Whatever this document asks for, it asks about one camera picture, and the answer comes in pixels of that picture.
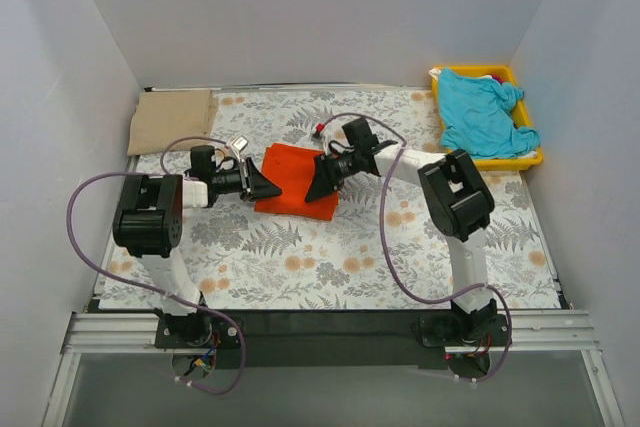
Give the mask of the orange t shirt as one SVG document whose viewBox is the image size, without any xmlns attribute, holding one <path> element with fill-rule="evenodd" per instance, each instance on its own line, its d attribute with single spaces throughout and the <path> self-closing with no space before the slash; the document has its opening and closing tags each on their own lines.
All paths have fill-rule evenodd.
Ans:
<svg viewBox="0 0 640 427">
<path fill-rule="evenodd" d="M 282 143 L 268 147 L 262 173 L 282 190 L 282 194 L 257 201 L 254 211 L 331 221 L 338 206 L 337 192 L 310 203 L 305 201 L 315 172 L 314 158 L 319 154 L 319 150 Z"/>
</svg>

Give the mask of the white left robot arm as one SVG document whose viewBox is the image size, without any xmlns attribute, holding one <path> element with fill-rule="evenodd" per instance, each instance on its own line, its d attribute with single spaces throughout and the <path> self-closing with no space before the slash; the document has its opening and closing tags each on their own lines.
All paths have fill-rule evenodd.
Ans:
<svg viewBox="0 0 640 427">
<path fill-rule="evenodd" d="M 199 145 L 190 149 L 190 168 L 184 175 L 126 177 L 113 220 L 116 245 L 144 267 L 151 281 L 148 289 L 161 297 L 157 315 L 168 334 L 192 347 L 206 345 L 214 327 L 179 249 L 183 211 L 211 208 L 221 195 L 255 202 L 282 194 L 239 149 L 225 159 L 229 168 L 215 160 L 213 146 Z"/>
</svg>

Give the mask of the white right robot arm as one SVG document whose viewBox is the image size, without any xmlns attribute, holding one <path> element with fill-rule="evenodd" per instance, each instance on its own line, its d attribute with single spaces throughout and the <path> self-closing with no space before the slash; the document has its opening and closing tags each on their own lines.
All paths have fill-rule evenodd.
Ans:
<svg viewBox="0 0 640 427">
<path fill-rule="evenodd" d="M 314 174 L 304 201 L 312 203 L 338 192 L 348 177 L 367 173 L 383 180 L 379 235 L 389 272 L 399 289 L 423 305 L 450 305 L 451 329 L 462 342 L 487 341 L 496 325 L 495 290 L 488 285 L 486 229 L 495 202 L 470 155 L 421 152 L 407 147 L 394 129 L 368 116 L 352 114 L 342 126 L 348 145 L 329 146 L 314 157 Z M 453 293 L 427 299 L 412 293 L 394 267 L 385 232 L 386 196 L 391 179 L 422 189 L 427 210 L 444 236 L 452 269 Z"/>
</svg>

